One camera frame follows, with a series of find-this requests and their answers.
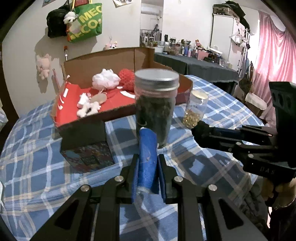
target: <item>white wall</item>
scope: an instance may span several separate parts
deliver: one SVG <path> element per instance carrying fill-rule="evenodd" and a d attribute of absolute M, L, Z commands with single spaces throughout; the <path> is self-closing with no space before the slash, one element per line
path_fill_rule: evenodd
<path fill-rule="evenodd" d="M 176 37 L 177 41 L 196 39 L 207 47 L 212 33 L 213 5 L 220 0 L 164 0 L 163 32 L 168 38 Z"/>
<path fill-rule="evenodd" d="M 93 0 L 102 3 L 102 34 L 78 43 L 68 43 L 66 37 L 47 37 L 47 14 L 65 3 L 56 0 L 42 7 L 43 0 L 36 0 L 15 22 L 3 41 L 3 69 L 7 88 L 18 115 L 51 101 L 55 89 L 51 76 L 41 80 L 35 64 L 36 55 L 50 54 L 52 68 L 62 83 L 60 65 L 65 61 L 64 45 L 68 46 L 69 59 L 90 52 L 101 51 L 109 36 L 118 47 L 138 47 L 141 1 L 115 7 L 112 0 Z"/>
<path fill-rule="evenodd" d="M 259 12 L 256 9 L 248 8 L 248 7 L 241 7 L 244 11 L 245 19 L 250 25 L 251 34 L 253 34 L 250 37 L 250 49 L 248 50 L 248 59 L 255 64 L 257 53 L 258 53 L 258 47 L 259 47 L 259 39 L 260 39 L 260 20 L 259 20 Z M 275 15 L 271 15 L 271 19 L 273 20 L 275 26 L 281 30 L 285 31 L 284 24 L 280 21 L 280 19 Z"/>
<path fill-rule="evenodd" d="M 162 27 L 163 27 L 163 7 L 156 6 L 156 5 L 151 5 L 151 4 L 145 4 L 145 3 L 142 3 L 142 7 L 157 8 L 158 10 L 161 11 L 161 15 L 158 16 L 159 21 L 157 21 L 157 17 L 155 15 L 149 15 L 149 14 L 142 14 L 141 13 L 141 26 L 140 26 L 140 28 L 141 29 L 153 30 L 155 25 L 158 24 L 159 30 L 162 30 Z"/>
<path fill-rule="evenodd" d="M 163 7 L 163 0 L 142 0 L 142 3 Z"/>

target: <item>ceiling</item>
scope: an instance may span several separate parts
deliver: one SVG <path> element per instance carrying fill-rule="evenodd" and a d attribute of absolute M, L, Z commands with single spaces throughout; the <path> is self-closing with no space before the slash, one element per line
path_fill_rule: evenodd
<path fill-rule="evenodd" d="M 142 0 L 142 3 L 163 7 L 163 0 Z"/>
<path fill-rule="evenodd" d="M 261 0 L 233 0 L 238 3 L 241 7 L 249 7 L 256 10 L 266 12 L 270 15 L 275 15 Z"/>

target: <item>air conditioner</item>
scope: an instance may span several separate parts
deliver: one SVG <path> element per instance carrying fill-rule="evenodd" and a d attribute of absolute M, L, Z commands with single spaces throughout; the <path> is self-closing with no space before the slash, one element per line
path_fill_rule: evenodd
<path fill-rule="evenodd" d="M 160 15 L 160 10 L 155 7 L 141 7 L 142 14 L 148 15 Z"/>

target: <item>dark dried herbs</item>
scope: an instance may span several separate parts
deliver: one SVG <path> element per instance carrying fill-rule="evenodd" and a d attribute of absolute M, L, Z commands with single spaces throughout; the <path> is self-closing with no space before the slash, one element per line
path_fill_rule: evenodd
<path fill-rule="evenodd" d="M 175 98 L 154 98 L 139 96 L 136 100 L 136 132 L 145 127 L 157 134 L 159 148 L 165 146 L 175 107 Z"/>

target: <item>metal screw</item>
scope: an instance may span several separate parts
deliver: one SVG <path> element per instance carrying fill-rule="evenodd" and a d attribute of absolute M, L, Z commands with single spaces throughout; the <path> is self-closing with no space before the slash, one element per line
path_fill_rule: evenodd
<path fill-rule="evenodd" d="M 174 180 L 176 181 L 176 182 L 182 182 L 183 181 L 183 177 L 180 177 L 180 176 L 175 176 L 174 177 Z"/>
<path fill-rule="evenodd" d="M 122 181 L 124 180 L 124 178 L 123 178 L 123 176 L 116 176 L 116 177 L 114 178 L 114 180 L 115 180 L 116 182 L 122 182 Z"/>
<path fill-rule="evenodd" d="M 83 192 L 87 192 L 89 190 L 89 185 L 81 186 L 80 190 L 83 191 Z"/>
<path fill-rule="evenodd" d="M 218 188 L 217 188 L 217 186 L 216 186 L 215 184 L 210 184 L 210 185 L 209 185 L 209 189 L 210 189 L 211 191 L 216 191 Z"/>

